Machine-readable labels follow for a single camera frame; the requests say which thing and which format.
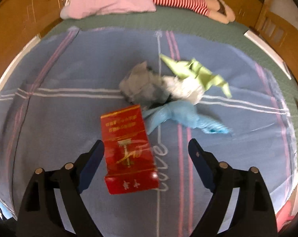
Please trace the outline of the green bed sheet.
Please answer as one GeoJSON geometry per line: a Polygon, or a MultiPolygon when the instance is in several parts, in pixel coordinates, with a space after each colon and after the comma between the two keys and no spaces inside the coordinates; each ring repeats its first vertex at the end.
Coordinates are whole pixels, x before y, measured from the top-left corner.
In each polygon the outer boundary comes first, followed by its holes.
{"type": "Polygon", "coordinates": [[[84,31],[98,27],[173,31],[226,43],[241,50],[260,66],[271,71],[280,86],[295,129],[298,164],[298,84],[294,79],[288,79],[267,54],[244,36],[244,33],[248,30],[246,26],[237,22],[225,25],[188,10],[159,7],[155,12],[107,14],[90,16],[81,20],[60,20],[57,25],[43,36],[43,39],[65,32],[72,26],[84,31]]]}

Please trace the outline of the blue striped blanket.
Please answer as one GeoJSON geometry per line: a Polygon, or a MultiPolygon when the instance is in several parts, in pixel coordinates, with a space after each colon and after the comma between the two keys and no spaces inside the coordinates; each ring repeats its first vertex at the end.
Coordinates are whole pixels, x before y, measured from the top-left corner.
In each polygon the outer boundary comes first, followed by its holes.
{"type": "Polygon", "coordinates": [[[212,87],[198,112],[229,134],[205,134],[172,120],[149,135],[159,189],[110,195],[101,163],[83,201],[105,236],[188,236],[211,198],[187,152],[195,138],[233,168],[257,167],[275,211],[290,196],[296,140],[290,112],[272,74],[239,49],[194,35],[100,28],[68,31],[41,41],[0,91],[0,199],[18,214],[35,169],[61,168],[101,138],[101,115],[126,108],[119,83],[141,62],[170,75],[159,58],[196,59],[230,86],[232,98],[212,87]]]}

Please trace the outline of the white tissue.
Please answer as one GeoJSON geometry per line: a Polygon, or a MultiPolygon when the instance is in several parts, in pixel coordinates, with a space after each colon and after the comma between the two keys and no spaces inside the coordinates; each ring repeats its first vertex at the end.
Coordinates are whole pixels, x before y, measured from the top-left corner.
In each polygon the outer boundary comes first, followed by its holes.
{"type": "Polygon", "coordinates": [[[204,87],[193,76],[185,79],[177,76],[163,76],[162,81],[163,87],[170,93],[173,100],[185,100],[196,105],[205,93],[204,87]]]}

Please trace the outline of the red cigarette box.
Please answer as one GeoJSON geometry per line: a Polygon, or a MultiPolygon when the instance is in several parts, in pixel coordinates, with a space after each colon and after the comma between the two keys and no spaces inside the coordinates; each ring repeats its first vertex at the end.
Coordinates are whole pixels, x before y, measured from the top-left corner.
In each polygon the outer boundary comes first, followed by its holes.
{"type": "Polygon", "coordinates": [[[159,187],[159,178],[139,105],[101,116],[101,133],[109,194],[159,187]]]}

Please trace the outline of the red striped plush doll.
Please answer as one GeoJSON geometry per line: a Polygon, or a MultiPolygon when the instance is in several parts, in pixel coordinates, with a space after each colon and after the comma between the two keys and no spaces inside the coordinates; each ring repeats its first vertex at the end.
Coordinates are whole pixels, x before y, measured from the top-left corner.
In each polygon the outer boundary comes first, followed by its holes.
{"type": "Polygon", "coordinates": [[[190,10],[223,24],[234,22],[236,18],[224,0],[153,0],[153,2],[161,7],[190,10]]]}

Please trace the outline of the grey crumpled wrapper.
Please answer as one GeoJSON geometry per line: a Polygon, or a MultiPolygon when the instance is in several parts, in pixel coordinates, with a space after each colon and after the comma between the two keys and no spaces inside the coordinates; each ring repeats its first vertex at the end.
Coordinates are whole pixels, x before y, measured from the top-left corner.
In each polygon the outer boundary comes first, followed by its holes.
{"type": "Polygon", "coordinates": [[[137,64],[119,83],[121,93],[132,104],[151,109],[170,101],[170,93],[163,84],[162,77],[147,65],[137,64]]]}

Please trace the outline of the green paper scrap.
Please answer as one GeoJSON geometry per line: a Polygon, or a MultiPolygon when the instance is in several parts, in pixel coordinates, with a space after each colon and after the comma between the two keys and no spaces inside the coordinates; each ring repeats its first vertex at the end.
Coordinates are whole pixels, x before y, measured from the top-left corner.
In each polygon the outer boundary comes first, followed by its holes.
{"type": "Polygon", "coordinates": [[[214,74],[208,68],[204,67],[195,58],[190,61],[174,60],[163,54],[159,54],[159,58],[179,79],[195,79],[205,91],[213,86],[219,87],[228,99],[232,98],[230,87],[226,80],[221,75],[214,74]]]}

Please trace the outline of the light blue cloth wipe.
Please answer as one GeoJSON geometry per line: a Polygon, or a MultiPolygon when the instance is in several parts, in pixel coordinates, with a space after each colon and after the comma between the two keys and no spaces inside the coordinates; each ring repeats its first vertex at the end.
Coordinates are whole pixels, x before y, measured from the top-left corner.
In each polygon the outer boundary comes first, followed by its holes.
{"type": "Polygon", "coordinates": [[[142,111],[146,133],[151,134],[157,126],[173,120],[192,129],[200,129],[206,134],[229,134],[231,130],[218,120],[201,115],[196,106],[185,100],[177,100],[153,109],[142,111]]]}

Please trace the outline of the wooden bed frame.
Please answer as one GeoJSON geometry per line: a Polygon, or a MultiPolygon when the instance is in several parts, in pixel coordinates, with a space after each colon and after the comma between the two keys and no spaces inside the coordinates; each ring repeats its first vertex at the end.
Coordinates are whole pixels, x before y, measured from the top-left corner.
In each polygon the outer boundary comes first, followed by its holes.
{"type": "MultiPolygon", "coordinates": [[[[0,77],[34,36],[57,25],[61,6],[62,0],[0,0],[0,77]]],[[[298,73],[289,79],[298,84],[298,73]]]]}

